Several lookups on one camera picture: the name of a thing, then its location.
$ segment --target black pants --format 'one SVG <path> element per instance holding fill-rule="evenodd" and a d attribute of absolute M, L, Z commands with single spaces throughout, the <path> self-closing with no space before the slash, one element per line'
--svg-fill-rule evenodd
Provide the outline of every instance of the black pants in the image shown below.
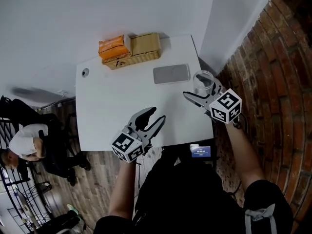
<path fill-rule="evenodd" d="M 56 218 L 51 219 L 37 229 L 38 233 L 44 234 L 56 234 L 64 229 L 71 229 L 79 223 L 80 219 L 74 211 L 69 211 L 67 214 L 63 214 Z"/>
<path fill-rule="evenodd" d="M 71 172 L 70 168 L 81 162 L 80 156 L 67 157 L 67 148 L 62 140 L 61 131 L 58 126 L 48 125 L 49 134 L 43 140 L 46 157 L 41 160 L 44 169 L 51 174 L 67 178 Z"/>

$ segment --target brick wall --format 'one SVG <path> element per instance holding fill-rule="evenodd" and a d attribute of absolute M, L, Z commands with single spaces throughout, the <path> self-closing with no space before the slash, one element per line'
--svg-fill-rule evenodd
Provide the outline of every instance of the brick wall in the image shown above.
<path fill-rule="evenodd" d="M 241 96 L 249 138 L 295 230 L 312 203 L 312 48 L 283 0 L 267 4 L 219 78 Z"/>

